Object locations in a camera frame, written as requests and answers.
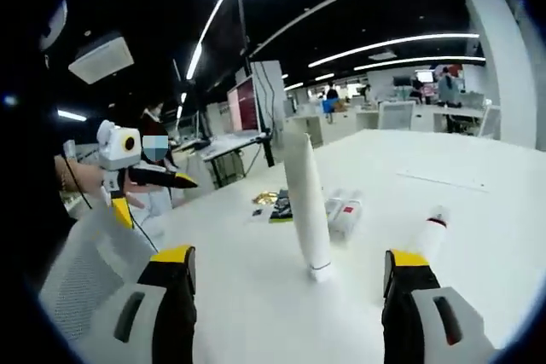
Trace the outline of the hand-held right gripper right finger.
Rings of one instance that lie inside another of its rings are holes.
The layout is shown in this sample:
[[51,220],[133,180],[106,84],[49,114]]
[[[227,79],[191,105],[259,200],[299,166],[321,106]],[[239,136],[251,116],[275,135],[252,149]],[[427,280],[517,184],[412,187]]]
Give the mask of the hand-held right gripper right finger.
[[419,254],[386,251],[383,297],[385,363],[487,363],[497,352],[479,312]]

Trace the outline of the person's left hand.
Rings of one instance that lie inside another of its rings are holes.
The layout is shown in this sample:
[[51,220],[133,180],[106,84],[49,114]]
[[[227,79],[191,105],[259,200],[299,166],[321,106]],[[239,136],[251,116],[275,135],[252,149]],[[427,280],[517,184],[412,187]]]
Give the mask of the person's left hand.
[[104,180],[104,172],[101,168],[73,161],[67,161],[65,166],[67,174],[64,185],[68,191],[81,191],[96,197],[101,195]]

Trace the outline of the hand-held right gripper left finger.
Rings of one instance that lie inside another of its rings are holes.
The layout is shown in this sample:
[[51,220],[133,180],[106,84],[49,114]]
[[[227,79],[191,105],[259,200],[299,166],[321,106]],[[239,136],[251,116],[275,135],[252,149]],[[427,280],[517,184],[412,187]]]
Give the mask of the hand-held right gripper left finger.
[[195,292],[193,246],[153,255],[135,283],[100,307],[100,362],[191,363]]

